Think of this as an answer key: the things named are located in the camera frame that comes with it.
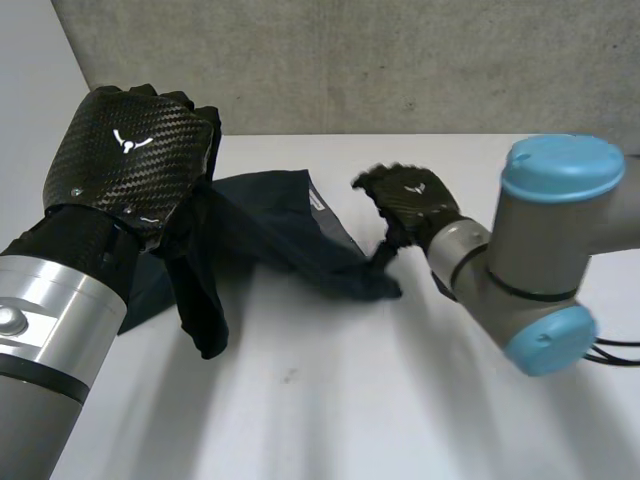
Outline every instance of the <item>dark cloth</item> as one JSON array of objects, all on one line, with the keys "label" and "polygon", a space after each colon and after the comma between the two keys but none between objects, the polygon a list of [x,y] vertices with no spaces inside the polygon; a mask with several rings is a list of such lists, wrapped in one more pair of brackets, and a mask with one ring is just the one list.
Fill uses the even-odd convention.
[{"label": "dark cloth", "polygon": [[124,333],[174,303],[204,358],[226,346],[215,288],[217,256],[297,272],[326,292],[361,301],[398,298],[398,283],[373,268],[313,186],[307,170],[251,173],[212,182],[200,196],[204,221],[186,257],[138,263]]}]

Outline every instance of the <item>white table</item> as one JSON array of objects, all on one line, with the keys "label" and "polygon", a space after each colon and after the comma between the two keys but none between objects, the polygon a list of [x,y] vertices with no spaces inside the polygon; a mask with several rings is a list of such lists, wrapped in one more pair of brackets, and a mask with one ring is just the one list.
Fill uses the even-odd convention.
[{"label": "white table", "polygon": [[[370,252],[384,224],[350,180],[377,163],[436,171],[491,226],[509,135],[229,137],[217,177],[308,168]],[[596,258],[582,298],[640,338],[640,254]],[[640,371],[521,375],[434,288],[422,253],[392,266],[399,301],[330,300],[259,267],[221,282],[233,341],[204,361],[175,309],[113,345],[57,480],[637,478]]]}]

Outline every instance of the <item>light blue cap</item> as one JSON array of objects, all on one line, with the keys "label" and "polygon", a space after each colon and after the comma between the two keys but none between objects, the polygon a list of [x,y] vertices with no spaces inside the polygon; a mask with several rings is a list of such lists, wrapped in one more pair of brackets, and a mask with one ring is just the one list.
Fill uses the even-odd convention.
[{"label": "light blue cap", "polygon": [[591,348],[596,324],[583,306],[553,312],[524,328],[504,349],[523,373],[546,375],[577,362]]},{"label": "light blue cap", "polygon": [[502,188],[530,202],[579,202],[614,189],[624,171],[623,153],[600,138],[538,135],[513,145]]}]

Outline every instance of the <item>gray wall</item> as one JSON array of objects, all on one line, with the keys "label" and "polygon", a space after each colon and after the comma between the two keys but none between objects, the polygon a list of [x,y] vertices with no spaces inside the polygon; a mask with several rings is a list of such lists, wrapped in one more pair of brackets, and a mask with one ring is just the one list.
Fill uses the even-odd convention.
[{"label": "gray wall", "polygon": [[227,133],[640,131],[634,0],[53,3],[90,86],[183,89]]}]

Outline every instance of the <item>white logo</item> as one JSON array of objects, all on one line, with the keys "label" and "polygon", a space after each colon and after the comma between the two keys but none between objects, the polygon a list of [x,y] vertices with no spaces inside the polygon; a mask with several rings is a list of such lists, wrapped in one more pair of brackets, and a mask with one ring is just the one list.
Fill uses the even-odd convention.
[{"label": "white logo", "polygon": [[413,193],[417,193],[417,194],[421,194],[424,192],[424,183],[421,183],[419,186],[417,187],[404,187],[404,189],[408,192],[413,192]]},{"label": "white logo", "polygon": [[324,205],[322,205],[320,199],[316,197],[316,194],[313,193],[313,190],[311,189],[309,189],[309,202],[311,203],[311,205],[313,205],[313,208],[315,208],[319,212],[324,210]]},{"label": "white logo", "polygon": [[129,153],[131,149],[135,150],[136,148],[144,147],[145,145],[153,142],[153,138],[147,138],[144,142],[140,143],[132,142],[131,140],[122,140],[122,138],[120,137],[120,132],[118,132],[117,129],[113,131],[113,136],[116,137],[116,140],[118,140],[120,146],[124,147],[124,153]]}]

